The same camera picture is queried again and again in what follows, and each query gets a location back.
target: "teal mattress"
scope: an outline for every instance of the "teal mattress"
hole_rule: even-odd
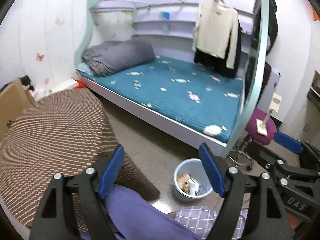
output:
[[[239,113],[243,81],[202,65],[157,56],[111,76],[79,74],[196,131],[227,142]]]

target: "butterfly wall sticker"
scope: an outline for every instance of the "butterfly wall sticker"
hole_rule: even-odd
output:
[[[63,25],[64,21],[59,19],[59,17],[56,18],[56,21],[54,22],[56,25]]]
[[[42,61],[43,61],[43,58],[44,58],[44,55],[40,55],[39,53],[37,53],[37,56],[36,56],[36,60],[37,60],[37,61],[42,62]]]

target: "blue gripper pad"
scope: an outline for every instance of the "blue gripper pad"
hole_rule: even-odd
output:
[[[224,197],[226,191],[223,186],[223,175],[228,168],[225,160],[221,157],[214,156],[205,143],[201,144],[199,147],[199,158],[211,183],[213,191],[218,193],[220,197]],[[219,162],[218,166],[222,168],[222,170],[218,168],[215,160]]]
[[[105,198],[112,190],[113,184],[118,176],[119,170],[124,160],[124,148],[120,146],[113,154],[106,170],[100,177],[98,195]]]
[[[302,145],[299,141],[282,132],[275,133],[274,141],[292,153],[297,154],[303,151]]]

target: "orange object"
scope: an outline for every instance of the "orange object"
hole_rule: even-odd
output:
[[[299,219],[291,214],[288,214],[288,221],[291,226],[292,235],[294,236],[294,234],[296,232],[296,228],[299,225]]]
[[[87,88],[80,80],[76,80],[78,82],[78,85],[75,87],[76,88]]]
[[[180,178],[177,179],[178,185],[183,185],[187,182],[187,180],[190,179],[189,174],[183,174]]]
[[[315,11],[315,9],[312,8],[312,10],[313,10],[313,16],[314,16],[314,18],[315,18],[315,21],[320,21],[320,17],[318,16],[318,14],[317,14],[317,12]]]

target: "gray folded comforter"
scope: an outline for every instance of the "gray folded comforter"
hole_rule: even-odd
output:
[[[106,41],[86,49],[82,55],[85,63],[100,76],[155,60],[150,42],[142,38],[127,41]]]

